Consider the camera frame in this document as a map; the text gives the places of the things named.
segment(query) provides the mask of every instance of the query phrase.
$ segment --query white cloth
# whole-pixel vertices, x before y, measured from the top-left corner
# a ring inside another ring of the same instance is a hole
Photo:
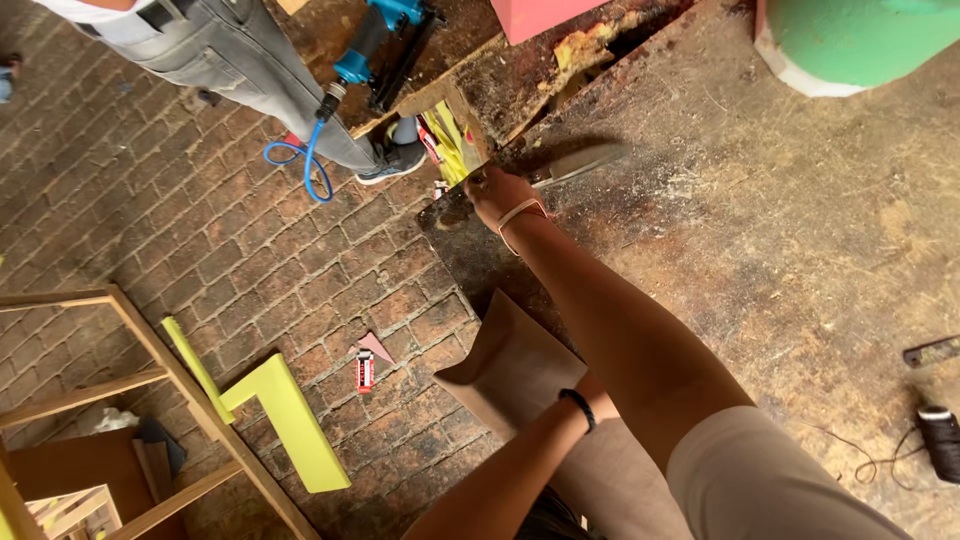
[[[694,427],[670,455],[666,480],[698,540],[910,539],[753,406]]]
[[[155,0],[136,0],[136,3],[127,12],[98,8],[79,0],[34,0],[34,2],[46,6],[51,12],[66,20],[85,24],[99,24],[121,19],[130,13],[136,13],[153,4]]]

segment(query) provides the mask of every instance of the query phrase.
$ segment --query shoe sole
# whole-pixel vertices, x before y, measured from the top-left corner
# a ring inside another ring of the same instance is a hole
[[[375,179],[373,179],[373,180],[363,180],[363,179],[360,178],[359,175],[353,175],[353,178],[354,178],[357,182],[359,182],[360,184],[363,184],[363,185],[376,185],[376,184],[380,184],[381,182],[387,180],[388,178],[393,178],[394,176],[405,176],[405,175],[408,175],[408,174],[416,171],[417,169],[419,169],[419,168],[423,165],[423,162],[424,162],[424,161],[426,161],[426,151],[423,152],[423,156],[420,157],[420,161],[417,161],[417,164],[416,164],[416,165],[410,167],[409,169],[407,169],[407,170],[405,170],[405,171],[400,171],[400,172],[397,172],[397,173],[394,173],[394,174],[388,174],[387,176],[377,177],[377,178],[375,178]]]

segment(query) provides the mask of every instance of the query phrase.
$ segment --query belt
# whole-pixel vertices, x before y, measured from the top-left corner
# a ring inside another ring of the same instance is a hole
[[[162,32],[166,24],[174,20],[182,20],[187,9],[196,3],[197,0],[157,0],[137,12],[136,15],[154,27],[154,30]],[[100,33],[91,24],[79,23],[77,26],[91,36],[100,37]]]

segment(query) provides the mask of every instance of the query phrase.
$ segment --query bracelet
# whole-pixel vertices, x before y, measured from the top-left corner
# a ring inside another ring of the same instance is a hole
[[[517,257],[519,257],[520,254],[517,253],[516,250],[513,247],[511,247],[509,243],[507,243],[507,239],[503,237],[503,228],[506,227],[507,224],[510,223],[510,220],[514,219],[517,214],[521,213],[522,211],[524,211],[525,209],[533,205],[537,205],[538,207],[540,207],[540,212],[543,214],[544,219],[550,219],[549,217],[547,217],[546,210],[543,208],[543,204],[541,204],[540,201],[538,201],[537,199],[527,199],[526,201],[523,201],[519,205],[516,205],[514,209],[507,212],[503,217],[500,218],[499,221],[496,222],[496,233],[500,235],[500,239],[503,240],[504,245],[507,246],[507,249],[510,250],[510,253],[516,255]]]
[[[563,390],[560,391],[559,399],[563,399],[567,397],[573,398],[573,401],[576,402],[577,405],[579,405],[580,408],[584,411],[584,414],[587,415],[587,425],[589,426],[587,428],[587,433],[590,433],[591,431],[593,431],[593,429],[597,427],[597,421],[596,421],[596,418],[593,417],[593,410],[590,409],[590,405],[587,405],[587,400],[585,400],[584,397],[580,395],[580,392],[573,390],[571,388],[564,388]]]

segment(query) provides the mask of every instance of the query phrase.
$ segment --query pneumatic nail gun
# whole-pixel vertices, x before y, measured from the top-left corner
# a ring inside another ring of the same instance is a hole
[[[407,80],[414,62],[439,25],[446,24],[441,13],[422,0],[367,0],[367,13],[344,55],[333,65],[337,80],[330,83],[317,111],[326,123],[347,94],[348,84],[371,87],[370,108],[381,114],[390,110]],[[406,42],[398,58],[373,74],[370,60],[390,34]]]

